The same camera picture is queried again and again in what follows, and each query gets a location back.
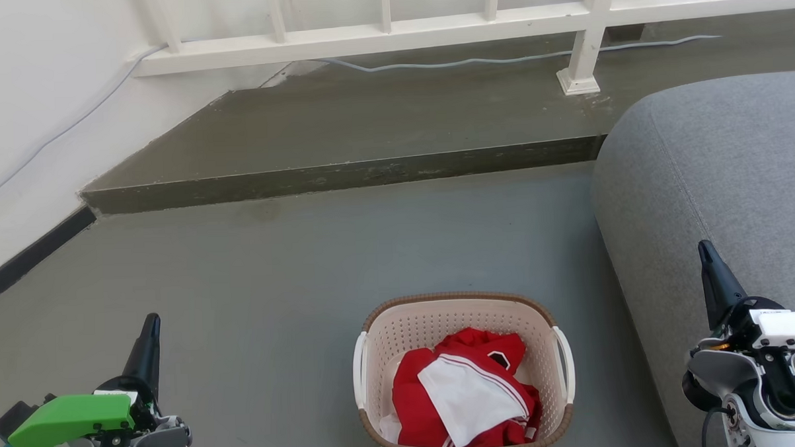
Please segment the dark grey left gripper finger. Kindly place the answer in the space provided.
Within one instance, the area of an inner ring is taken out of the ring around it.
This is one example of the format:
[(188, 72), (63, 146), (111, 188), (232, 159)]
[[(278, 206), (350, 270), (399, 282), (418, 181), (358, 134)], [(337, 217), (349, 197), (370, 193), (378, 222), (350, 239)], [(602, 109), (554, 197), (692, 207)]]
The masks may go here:
[(160, 367), (161, 367), (161, 322), (159, 317), (149, 318), (149, 341), (151, 342), (151, 389), (154, 401), (159, 400)]
[(155, 313), (149, 313), (145, 317), (122, 375), (136, 378), (147, 384), (151, 391), (158, 391)]

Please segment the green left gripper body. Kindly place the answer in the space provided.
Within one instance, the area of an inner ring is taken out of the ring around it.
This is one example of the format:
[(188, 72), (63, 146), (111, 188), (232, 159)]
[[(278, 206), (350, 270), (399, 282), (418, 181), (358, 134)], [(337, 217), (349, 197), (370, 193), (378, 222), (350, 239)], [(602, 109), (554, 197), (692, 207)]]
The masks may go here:
[(135, 447), (159, 427), (159, 377), (115, 377), (88, 394), (49, 394), (42, 405), (15, 403), (0, 416), (3, 447)]

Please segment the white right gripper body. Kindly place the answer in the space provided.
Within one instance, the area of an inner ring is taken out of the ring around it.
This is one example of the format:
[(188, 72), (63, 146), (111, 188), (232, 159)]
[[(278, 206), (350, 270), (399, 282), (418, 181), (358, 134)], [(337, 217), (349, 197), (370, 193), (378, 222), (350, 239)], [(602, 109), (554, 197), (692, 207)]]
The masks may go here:
[(795, 311), (762, 296), (706, 301), (712, 350), (753, 354), (777, 348), (795, 354)]

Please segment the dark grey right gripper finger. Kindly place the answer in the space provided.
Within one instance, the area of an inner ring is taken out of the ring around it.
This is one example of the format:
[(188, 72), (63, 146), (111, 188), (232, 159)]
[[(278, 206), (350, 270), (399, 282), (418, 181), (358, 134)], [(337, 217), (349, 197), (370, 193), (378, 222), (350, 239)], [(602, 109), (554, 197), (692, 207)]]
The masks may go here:
[[(701, 240), (701, 248), (714, 247), (713, 243), (709, 240)], [(742, 301), (747, 296), (747, 293), (742, 290), (742, 286), (735, 277), (734, 272), (730, 269), (728, 264), (722, 260), (722, 270), (720, 270), (721, 282), (724, 287), (724, 297), (726, 297), (726, 312), (728, 312), (736, 302)]]
[(724, 287), (720, 274), (723, 263), (715, 247), (699, 248), (699, 259), (707, 324), (712, 331), (721, 324), (726, 314), (726, 297), (724, 297)]

